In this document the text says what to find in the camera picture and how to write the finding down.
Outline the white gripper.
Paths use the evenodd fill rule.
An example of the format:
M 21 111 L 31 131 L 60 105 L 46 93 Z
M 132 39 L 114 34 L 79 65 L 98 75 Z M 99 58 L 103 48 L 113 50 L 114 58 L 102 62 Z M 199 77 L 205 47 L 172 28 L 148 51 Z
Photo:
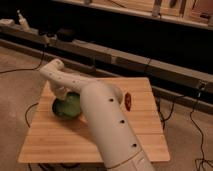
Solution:
M 65 88 L 64 86 L 61 86 L 59 84 L 56 84 L 55 82 L 50 83 L 50 89 L 51 89 L 52 93 L 60 100 L 64 100 L 68 93 L 67 88 Z

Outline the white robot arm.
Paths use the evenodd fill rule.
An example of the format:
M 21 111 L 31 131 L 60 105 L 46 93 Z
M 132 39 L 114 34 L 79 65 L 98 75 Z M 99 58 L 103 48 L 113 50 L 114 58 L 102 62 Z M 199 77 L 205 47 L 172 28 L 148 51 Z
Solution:
M 120 105 L 119 87 L 96 78 L 63 72 L 64 63 L 54 59 L 39 69 L 56 97 L 68 89 L 80 95 L 84 114 L 107 171 L 155 171 Z

